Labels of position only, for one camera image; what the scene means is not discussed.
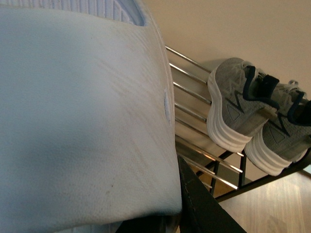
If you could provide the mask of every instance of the gray sneaker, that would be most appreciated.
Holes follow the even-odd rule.
[[[278,82],[240,58],[221,63],[208,78],[209,137],[226,150],[241,152],[264,123],[276,116],[279,105],[271,95]]]
[[[311,147],[311,101],[297,84],[276,86],[272,99],[280,105],[277,118],[269,120],[245,147],[247,157],[273,176],[299,161]]]

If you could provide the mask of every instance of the fabric texture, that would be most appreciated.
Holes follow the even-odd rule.
[[[143,26],[1,2],[2,232],[180,212],[171,71],[133,7]]]

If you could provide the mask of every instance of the shoe rack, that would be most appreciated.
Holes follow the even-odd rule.
[[[309,149],[303,159],[274,177],[256,168],[244,151],[232,153],[213,143],[206,127],[212,104],[207,89],[211,71],[170,47],[166,49],[175,94],[177,154],[190,165],[218,202],[300,171],[311,164]]]

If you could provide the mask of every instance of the wooden floor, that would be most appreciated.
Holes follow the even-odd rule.
[[[311,176],[294,173],[220,205],[248,233],[311,233]]]

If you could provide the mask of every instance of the chrome bar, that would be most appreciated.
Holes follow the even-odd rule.
[[[240,156],[240,157],[244,157],[244,155],[242,154],[242,153],[240,153],[240,152],[237,152],[236,153],[238,156]]]
[[[189,95],[192,95],[193,97],[197,98],[198,100],[200,100],[200,101],[202,101],[202,102],[204,102],[204,103],[206,103],[206,104],[209,104],[209,105],[212,104],[212,102],[211,102],[210,100],[205,99],[203,96],[200,96],[199,94],[196,94],[195,92],[193,92],[193,91],[191,91],[191,90],[185,88],[184,86],[179,85],[178,83],[175,83],[175,82],[173,82],[173,84],[174,84],[174,86],[177,87],[178,89],[180,89],[180,90],[182,90],[182,91],[188,93]]]
[[[175,107],[178,108],[179,110],[183,111],[184,113],[187,113],[188,115],[196,118],[197,120],[206,123],[206,118],[204,118],[203,116],[200,116],[199,114],[196,114],[195,112],[191,111],[190,109],[180,105],[179,103],[175,102]]]
[[[189,78],[195,80],[196,82],[204,85],[204,86],[207,86],[207,82],[203,81],[202,79],[198,78],[197,76],[193,75],[193,74],[190,74],[189,72],[186,72],[184,71],[183,69],[173,65],[172,63],[170,63],[170,66],[176,70],[178,70],[179,72],[183,73],[184,75],[188,76]]]
[[[194,64],[196,67],[199,67],[199,68],[201,68],[202,70],[204,70],[204,71],[206,71],[206,72],[208,72],[208,73],[211,72],[209,69],[206,69],[205,67],[201,66],[199,63],[197,63],[196,61],[192,60],[191,58],[186,57],[185,55],[182,55],[181,53],[177,52],[176,50],[171,49],[171,48],[168,47],[168,46],[165,46],[165,47],[166,47],[166,49],[167,49],[168,51],[170,51],[170,52],[176,54],[177,56],[179,56],[179,57],[185,59],[186,61],[188,61],[188,62]]]
[[[181,156],[188,164],[190,164],[190,165],[196,167],[197,169],[199,169],[200,171],[206,173],[207,175],[211,176],[212,178],[215,178],[216,180],[219,180],[219,181],[221,181],[221,182],[223,182],[223,183],[229,185],[230,187],[232,187],[232,188],[234,188],[234,189],[236,189],[236,190],[238,189],[237,186],[235,186],[234,184],[232,184],[232,183],[230,183],[230,182],[224,180],[223,178],[221,178],[221,177],[219,177],[219,176],[214,175],[212,171],[206,169],[206,168],[203,167],[202,165],[196,163],[195,161],[193,161],[193,160],[187,158],[186,156],[184,156],[184,155],[182,155],[182,154],[180,154],[180,153],[177,153],[177,154],[178,154],[179,156]]]
[[[213,187],[210,186],[209,184],[207,184],[207,183],[205,183],[205,182],[203,182],[203,181],[201,181],[201,182],[202,182],[202,184],[204,184],[205,187],[207,187],[207,188],[213,188]]]
[[[206,138],[209,138],[209,136],[208,136],[206,133],[204,133],[204,132],[202,132],[202,131],[196,129],[195,127],[193,127],[192,125],[190,125],[190,124],[184,122],[183,120],[181,120],[181,119],[175,117],[175,121],[178,122],[178,123],[180,123],[180,124],[182,124],[183,126],[186,126],[186,127],[189,128],[189,129],[195,131],[196,133],[198,133],[198,134],[200,134],[200,135],[202,135],[202,136],[204,136],[204,137],[206,137]]]
[[[208,159],[212,160],[212,161],[218,161],[219,163],[221,163],[223,166],[225,166],[226,168],[229,168],[233,171],[237,171],[239,173],[243,173],[243,171],[233,165],[231,165],[230,163],[228,163],[227,161],[218,158],[217,156],[211,155],[208,152],[206,152],[205,150],[203,150],[202,148],[196,146],[195,144],[191,143],[190,141],[182,138],[181,136],[178,136],[175,134],[175,137],[178,138],[179,140],[183,141],[183,143],[185,144],[185,146],[195,150],[196,152],[204,155],[205,157],[207,157]]]

